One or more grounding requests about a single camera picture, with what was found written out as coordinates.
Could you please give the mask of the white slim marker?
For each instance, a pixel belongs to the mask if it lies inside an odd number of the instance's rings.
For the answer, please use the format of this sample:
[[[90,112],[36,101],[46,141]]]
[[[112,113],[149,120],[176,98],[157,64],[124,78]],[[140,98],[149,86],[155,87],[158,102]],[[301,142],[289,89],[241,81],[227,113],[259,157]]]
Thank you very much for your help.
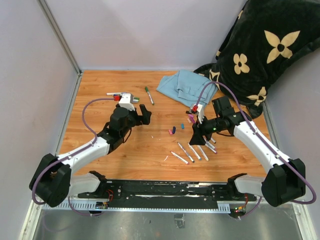
[[[208,156],[206,155],[206,153],[204,152],[204,150],[202,149],[202,147],[201,147],[200,145],[198,145],[197,147],[198,147],[199,151],[201,152],[201,154],[203,155],[204,159],[205,159],[206,161],[209,161],[209,158],[208,158]]]

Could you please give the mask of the light blue cap marker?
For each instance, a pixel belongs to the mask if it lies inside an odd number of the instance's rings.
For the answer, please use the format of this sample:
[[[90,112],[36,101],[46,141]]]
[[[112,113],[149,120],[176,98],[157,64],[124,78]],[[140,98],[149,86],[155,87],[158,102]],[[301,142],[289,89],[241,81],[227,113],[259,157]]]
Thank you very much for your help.
[[[188,147],[191,149],[191,151],[194,153],[194,155],[197,157],[197,159],[198,159],[199,161],[201,161],[202,158],[201,158],[200,155],[196,152],[196,150],[194,149],[194,147],[192,147],[192,145],[190,145],[189,143],[188,143]]]

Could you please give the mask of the pink marker pen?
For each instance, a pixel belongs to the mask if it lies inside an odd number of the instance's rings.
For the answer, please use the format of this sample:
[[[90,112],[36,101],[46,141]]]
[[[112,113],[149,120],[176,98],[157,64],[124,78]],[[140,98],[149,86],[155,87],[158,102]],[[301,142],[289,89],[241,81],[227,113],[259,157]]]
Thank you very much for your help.
[[[209,141],[207,141],[206,144],[210,146],[212,149],[216,149],[216,147],[213,144],[211,144]]]

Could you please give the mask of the dark blue cap marker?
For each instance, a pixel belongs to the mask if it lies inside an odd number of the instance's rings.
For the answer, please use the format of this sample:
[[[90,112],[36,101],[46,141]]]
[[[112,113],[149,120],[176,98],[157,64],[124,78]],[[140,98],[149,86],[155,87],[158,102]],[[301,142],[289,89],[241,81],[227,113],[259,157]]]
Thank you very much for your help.
[[[187,155],[187,157],[191,160],[192,163],[195,163],[195,160],[191,157],[191,155],[187,152],[187,150],[183,147],[183,145],[177,142],[179,147],[183,150],[183,152]]]

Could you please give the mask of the green cap marker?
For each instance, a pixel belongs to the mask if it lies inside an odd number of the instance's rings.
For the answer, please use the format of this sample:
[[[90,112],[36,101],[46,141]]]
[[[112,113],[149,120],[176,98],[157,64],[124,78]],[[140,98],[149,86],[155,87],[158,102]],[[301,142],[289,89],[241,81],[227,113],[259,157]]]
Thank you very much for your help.
[[[147,93],[147,95],[148,95],[148,97],[149,97],[149,99],[150,99],[151,104],[154,106],[154,105],[155,105],[155,102],[154,102],[154,100],[153,100],[153,98],[152,98],[152,96],[151,96],[151,93],[150,93],[148,87],[145,86],[144,89],[145,89],[145,91],[146,91],[146,93]]]

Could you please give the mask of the red pink cap marker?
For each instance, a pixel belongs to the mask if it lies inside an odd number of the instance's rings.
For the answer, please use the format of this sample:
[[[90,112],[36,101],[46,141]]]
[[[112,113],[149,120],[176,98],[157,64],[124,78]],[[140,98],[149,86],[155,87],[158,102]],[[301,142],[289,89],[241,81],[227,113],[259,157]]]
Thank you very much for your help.
[[[180,161],[182,161],[183,163],[185,163],[186,165],[189,164],[189,162],[187,160],[185,160],[184,158],[182,158],[181,156],[179,156],[178,154],[176,154],[175,152],[171,151],[171,154],[176,157],[177,159],[179,159]]]

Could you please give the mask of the magenta cap marker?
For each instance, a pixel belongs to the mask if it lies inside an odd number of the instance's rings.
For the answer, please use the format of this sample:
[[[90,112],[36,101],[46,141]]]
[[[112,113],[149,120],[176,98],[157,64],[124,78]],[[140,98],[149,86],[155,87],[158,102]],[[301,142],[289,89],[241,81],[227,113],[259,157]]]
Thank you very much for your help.
[[[217,154],[218,152],[216,151],[216,149],[211,148],[209,145],[207,145],[205,143],[205,146],[208,147],[212,152],[214,152],[215,154]]]

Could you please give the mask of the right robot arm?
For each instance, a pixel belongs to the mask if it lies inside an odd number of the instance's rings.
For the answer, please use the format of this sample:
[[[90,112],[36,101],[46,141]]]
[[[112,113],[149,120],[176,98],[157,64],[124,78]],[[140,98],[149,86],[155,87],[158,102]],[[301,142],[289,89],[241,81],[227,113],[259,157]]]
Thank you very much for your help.
[[[190,108],[197,120],[192,125],[193,135],[189,144],[204,146],[214,133],[228,131],[252,152],[266,172],[266,177],[246,173],[230,177],[226,188],[230,199],[238,200],[244,194],[251,194],[263,197],[271,206],[278,207],[305,195],[303,179],[306,167],[299,158],[291,159],[275,147],[247,113],[234,110],[228,97],[214,99],[212,104],[216,114],[213,119],[207,119],[201,104]]]

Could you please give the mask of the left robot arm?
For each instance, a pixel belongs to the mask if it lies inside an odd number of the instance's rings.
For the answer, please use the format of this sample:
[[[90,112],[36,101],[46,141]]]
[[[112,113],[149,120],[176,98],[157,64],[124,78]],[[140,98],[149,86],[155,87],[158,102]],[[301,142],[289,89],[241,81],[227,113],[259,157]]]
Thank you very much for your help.
[[[141,104],[141,114],[136,108],[129,110],[116,105],[109,121],[93,140],[61,155],[44,155],[30,181],[33,201],[56,207],[66,198],[91,193],[101,198],[107,193],[107,185],[94,173],[76,176],[75,173],[92,161],[115,151],[125,143],[133,127],[149,125],[151,111]]]

